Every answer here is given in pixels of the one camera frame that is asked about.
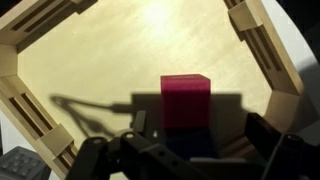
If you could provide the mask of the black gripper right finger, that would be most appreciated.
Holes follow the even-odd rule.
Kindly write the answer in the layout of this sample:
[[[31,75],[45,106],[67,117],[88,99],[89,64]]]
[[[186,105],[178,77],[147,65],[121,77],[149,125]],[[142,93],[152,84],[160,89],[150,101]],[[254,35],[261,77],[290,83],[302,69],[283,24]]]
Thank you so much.
[[[248,113],[245,123],[245,136],[257,152],[269,161],[282,134],[257,113]]]

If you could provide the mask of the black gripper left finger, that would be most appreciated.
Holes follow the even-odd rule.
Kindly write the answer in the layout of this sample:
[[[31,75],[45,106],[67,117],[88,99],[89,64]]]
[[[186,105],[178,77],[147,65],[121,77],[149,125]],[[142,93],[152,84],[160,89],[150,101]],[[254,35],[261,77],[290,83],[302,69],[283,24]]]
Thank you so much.
[[[138,111],[133,124],[133,130],[138,134],[146,133],[146,115],[145,111]]]

